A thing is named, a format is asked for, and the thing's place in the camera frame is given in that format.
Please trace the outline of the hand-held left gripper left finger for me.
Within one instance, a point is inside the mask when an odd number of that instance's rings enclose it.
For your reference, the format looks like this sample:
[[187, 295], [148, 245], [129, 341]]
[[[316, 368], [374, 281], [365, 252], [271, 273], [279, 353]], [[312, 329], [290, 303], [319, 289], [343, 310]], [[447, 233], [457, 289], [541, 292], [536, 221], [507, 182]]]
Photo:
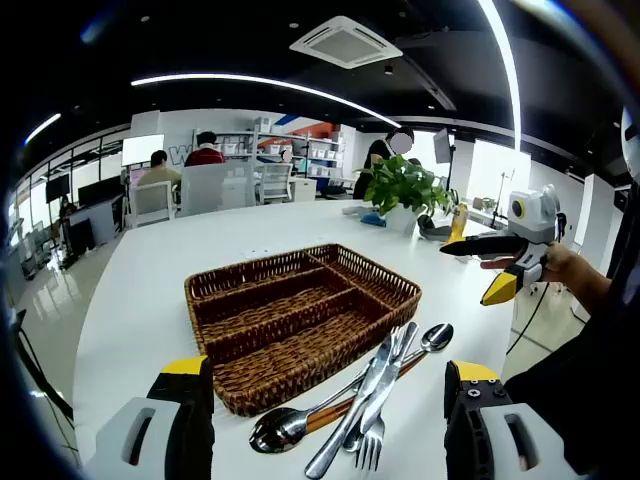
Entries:
[[96, 435], [92, 479], [209, 479], [215, 432], [207, 356], [176, 360], [147, 395], [123, 405]]

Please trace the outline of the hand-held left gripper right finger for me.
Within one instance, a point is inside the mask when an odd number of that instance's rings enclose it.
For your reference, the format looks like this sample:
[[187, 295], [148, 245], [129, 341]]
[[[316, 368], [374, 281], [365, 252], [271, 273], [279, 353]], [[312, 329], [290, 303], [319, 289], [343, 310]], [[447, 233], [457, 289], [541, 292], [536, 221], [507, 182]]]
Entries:
[[449, 479], [580, 479], [561, 437], [530, 406], [514, 403], [486, 366], [446, 365], [444, 436]]

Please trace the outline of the person's right hand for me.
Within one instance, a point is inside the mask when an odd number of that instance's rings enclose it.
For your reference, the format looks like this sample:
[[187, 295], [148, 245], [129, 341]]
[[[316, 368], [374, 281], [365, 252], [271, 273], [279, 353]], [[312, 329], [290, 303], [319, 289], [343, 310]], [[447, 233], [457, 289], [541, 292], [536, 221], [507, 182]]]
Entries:
[[559, 242], [552, 242], [544, 255], [542, 280], [562, 283], [571, 287], [584, 273], [586, 267], [582, 257]]

